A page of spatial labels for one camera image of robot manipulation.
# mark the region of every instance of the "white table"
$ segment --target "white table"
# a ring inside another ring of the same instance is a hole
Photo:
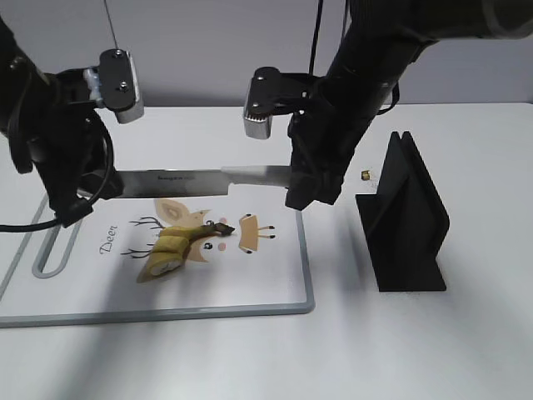
[[[152,108],[129,126],[105,120],[122,169],[286,163],[286,119],[275,121],[270,141],[254,142],[240,114]],[[444,293],[377,291],[353,198],[375,191],[390,132],[407,129],[451,218],[438,258]],[[187,135],[203,135],[205,146],[187,148]],[[9,169],[6,145],[0,216],[21,223],[42,189]],[[530,105],[400,106],[363,139],[338,204],[304,213],[315,311],[2,330],[0,398],[529,399],[532,153]],[[369,168],[374,180],[361,181]],[[12,198],[10,185],[27,198]],[[14,241],[2,235],[0,252],[14,252]]]

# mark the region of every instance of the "deer ear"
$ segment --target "deer ear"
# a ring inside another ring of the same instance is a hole
[[[158,198],[155,201],[157,216],[170,225],[177,225],[177,222],[190,214],[185,204],[175,200]]]

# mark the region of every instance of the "banana piece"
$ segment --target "banana piece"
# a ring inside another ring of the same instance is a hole
[[[210,223],[200,227],[166,227],[159,233],[145,266],[146,272],[158,277],[179,268],[185,262],[185,254],[191,242],[206,236],[231,235],[233,227],[223,223]]]
[[[202,225],[200,227],[166,227],[159,233],[159,237],[179,237],[186,238],[190,241],[214,234],[215,231],[211,225]]]

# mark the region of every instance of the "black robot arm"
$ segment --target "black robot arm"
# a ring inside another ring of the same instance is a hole
[[[425,48],[447,38],[528,36],[533,1],[352,0],[351,20],[325,77],[269,67],[252,79],[244,114],[249,136],[268,138],[270,117],[293,113],[291,208],[336,201],[356,145]]]

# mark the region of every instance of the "black stand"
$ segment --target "black stand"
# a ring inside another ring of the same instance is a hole
[[[356,200],[380,292],[445,291],[436,255],[450,219],[409,132],[391,135],[377,194]]]

